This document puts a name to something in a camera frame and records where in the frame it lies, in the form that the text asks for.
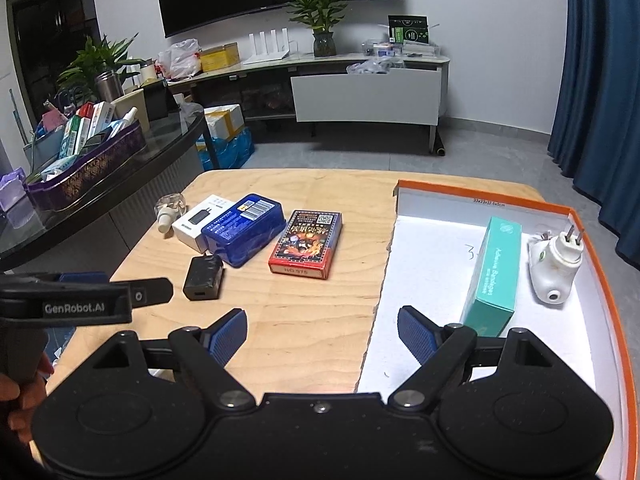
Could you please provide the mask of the person's left hand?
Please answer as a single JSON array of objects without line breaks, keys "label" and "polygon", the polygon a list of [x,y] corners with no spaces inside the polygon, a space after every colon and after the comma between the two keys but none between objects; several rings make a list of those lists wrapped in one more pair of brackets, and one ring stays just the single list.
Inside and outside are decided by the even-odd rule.
[{"label": "person's left hand", "polygon": [[13,379],[1,375],[1,405],[10,410],[1,415],[1,428],[8,430],[22,445],[32,440],[32,418],[35,410],[47,397],[47,378],[54,373],[54,367],[43,353],[38,362],[37,371],[31,382],[19,385]]}]

